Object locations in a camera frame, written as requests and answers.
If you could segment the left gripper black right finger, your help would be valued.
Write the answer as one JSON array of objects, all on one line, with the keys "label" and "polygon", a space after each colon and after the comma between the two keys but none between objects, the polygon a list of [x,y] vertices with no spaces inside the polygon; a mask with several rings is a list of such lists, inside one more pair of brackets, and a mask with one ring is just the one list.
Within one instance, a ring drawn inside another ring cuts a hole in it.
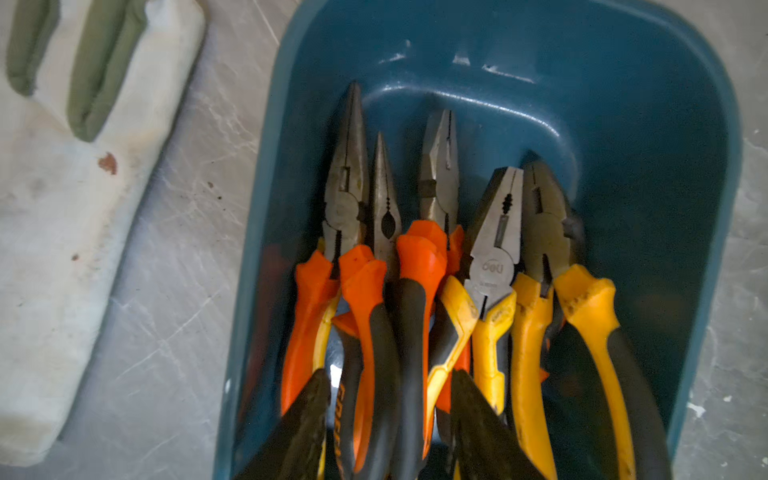
[{"label": "left gripper black right finger", "polygon": [[465,371],[452,373],[451,431],[462,479],[543,477]]}]

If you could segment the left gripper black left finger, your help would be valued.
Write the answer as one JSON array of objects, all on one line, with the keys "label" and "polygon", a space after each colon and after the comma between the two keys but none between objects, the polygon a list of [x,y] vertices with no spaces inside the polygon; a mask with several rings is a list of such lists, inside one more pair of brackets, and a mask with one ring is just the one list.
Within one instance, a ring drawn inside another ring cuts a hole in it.
[{"label": "left gripper black left finger", "polygon": [[318,369],[235,479],[317,479],[329,403],[330,380]]}]

